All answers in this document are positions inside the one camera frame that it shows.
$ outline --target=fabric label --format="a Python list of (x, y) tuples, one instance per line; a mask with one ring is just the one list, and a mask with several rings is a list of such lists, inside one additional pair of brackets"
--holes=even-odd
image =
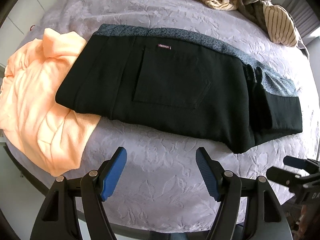
[(163, 44), (158, 44), (158, 47), (164, 48), (164, 49), (171, 49), (171, 46), (163, 45)]

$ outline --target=blue clamp pad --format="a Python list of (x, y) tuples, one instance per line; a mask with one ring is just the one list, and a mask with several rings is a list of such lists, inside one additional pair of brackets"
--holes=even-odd
[(105, 168), (107, 174), (102, 181), (103, 187), (100, 194), (102, 201), (106, 201), (113, 194), (126, 162), (127, 151), (119, 147)]
[(292, 156), (284, 157), (283, 164), (300, 170), (304, 170), (307, 167), (307, 163), (305, 160), (295, 158)]
[(196, 151), (196, 163), (200, 170), (201, 176), (207, 187), (209, 195), (213, 197), (216, 201), (220, 199), (220, 193), (218, 190), (218, 181), (213, 174), (208, 162), (204, 158), (200, 148)]

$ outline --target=orange fleece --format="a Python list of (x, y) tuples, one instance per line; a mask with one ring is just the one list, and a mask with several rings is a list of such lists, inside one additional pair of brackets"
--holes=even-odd
[(45, 29), (18, 49), (5, 69), (0, 129), (34, 164), (59, 176), (80, 167), (84, 147), (101, 116), (78, 114), (55, 102), (55, 94), (86, 45), (75, 32)]

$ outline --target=folded black pants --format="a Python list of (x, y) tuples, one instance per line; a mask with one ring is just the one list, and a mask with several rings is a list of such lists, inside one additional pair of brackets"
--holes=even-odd
[(298, 97), (266, 92), (237, 57), (173, 38), (93, 35), (56, 102), (243, 153), (302, 131)]

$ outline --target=gray cloth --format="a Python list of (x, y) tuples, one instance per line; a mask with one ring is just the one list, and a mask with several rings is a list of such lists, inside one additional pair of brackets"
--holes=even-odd
[[(195, 152), (205, 147), (226, 170), (256, 178), (271, 166), (282, 167), (286, 155), (316, 158), (319, 145), (318, 93), (307, 58), (297, 48), (274, 44), (257, 25), (237, 11), (213, 10), (197, 0), (58, 0), (22, 41), (41, 39), (45, 28), (77, 32), (88, 40), (101, 24), (148, 28), (179, 28), (206, 34), (242, 50), (279, 75), (291, 79), (299, 96), (303, 132), (253, 147), (235, 155), (224, 144), (102, 118), (84, 149), (81, 166), (65, 173), (83, 176), (96, 169), (123, 146), (128, 160), (114, 194), (103, 206), (111, 223), (158, 232), (210, 229), (219, 203), (210, 197)], [(14, 157), (47, 187), (54, 178), (9, 143)], [(288, 189), (271, 183), (280, 203), (291, 197)], [(82, 211), (81, 201), (77, 208)], [(244, 220), (241, 200), (238, 222)]]

